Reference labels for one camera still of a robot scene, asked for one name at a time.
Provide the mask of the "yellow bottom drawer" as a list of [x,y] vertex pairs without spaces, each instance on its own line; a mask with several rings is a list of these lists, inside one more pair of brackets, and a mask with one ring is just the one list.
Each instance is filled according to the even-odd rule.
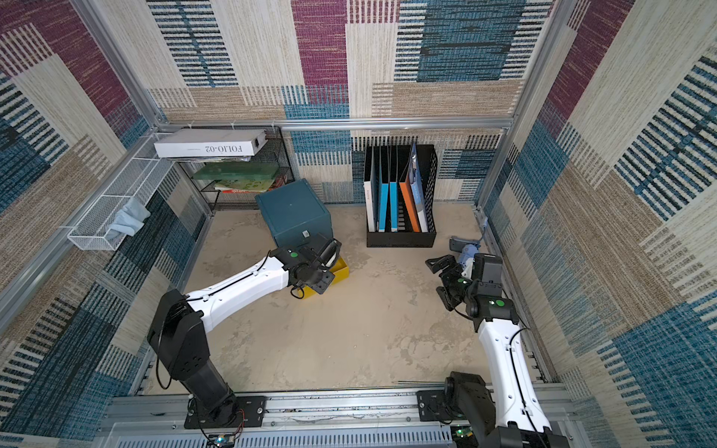
[[[336,261],[336,263],[334,264],[334,267],[330,269],[330,271],[335,275],[335,278],[332,281],[332,286],[349,278],[350,270],[343,258],[339,258],[338,261]],[[305,299],[315,295],[317,295],[317,293],[313,289],[311,289],[311,287],[304,288]]]

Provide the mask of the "teal drawer cabinet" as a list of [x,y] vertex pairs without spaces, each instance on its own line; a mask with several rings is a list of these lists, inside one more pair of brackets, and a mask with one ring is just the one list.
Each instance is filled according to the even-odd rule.
[[263,219],[276,245],[301,246],[316,234],[332,238],[332,218],[305,179],[256,197]]

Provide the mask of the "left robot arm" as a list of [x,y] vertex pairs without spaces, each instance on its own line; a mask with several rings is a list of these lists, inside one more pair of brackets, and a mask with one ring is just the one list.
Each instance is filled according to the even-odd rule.
[[239,398],[210,359],[208,336],[222,322],[257,300],[282,289],[297,299],[306,289],[324,293],[333,282],[332,268],[341,243],[323,234],[300,246],[282,246],[259,262],[215,285],[182,293],[172,289],[160,298],[147,341],[172,381],[190,393],[188,429],[259,427],[263,401]]

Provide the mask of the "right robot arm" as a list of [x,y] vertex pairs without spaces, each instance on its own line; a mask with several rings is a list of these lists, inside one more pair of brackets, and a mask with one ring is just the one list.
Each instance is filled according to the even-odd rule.
[[461,304],[485,350],[492,388],[476,374],[453,371],[444,383],[444,408],[466,419],[479,447],[568,447],[543,412],[525,360],[521,337],[528,330],[512,300],[503,296],[502,259],[477,253],[472,269],[452,255],[427,259],[442,285],[436,291],[449,312]]

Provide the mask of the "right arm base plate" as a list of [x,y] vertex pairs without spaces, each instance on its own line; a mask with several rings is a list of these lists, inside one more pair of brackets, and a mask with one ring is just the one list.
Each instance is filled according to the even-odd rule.
[[416,402],[421,422],[450,425],[454,421],[463,419],[463,415],[446,400],[446,394],[442,390],[418,390]]

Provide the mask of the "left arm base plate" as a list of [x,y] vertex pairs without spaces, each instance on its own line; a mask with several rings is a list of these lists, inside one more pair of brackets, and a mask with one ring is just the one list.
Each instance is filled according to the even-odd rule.
[[233,396],[210,410],[192,397],[188,402],[184,429],[254,429],[263,424],[266,402],[266,396]]

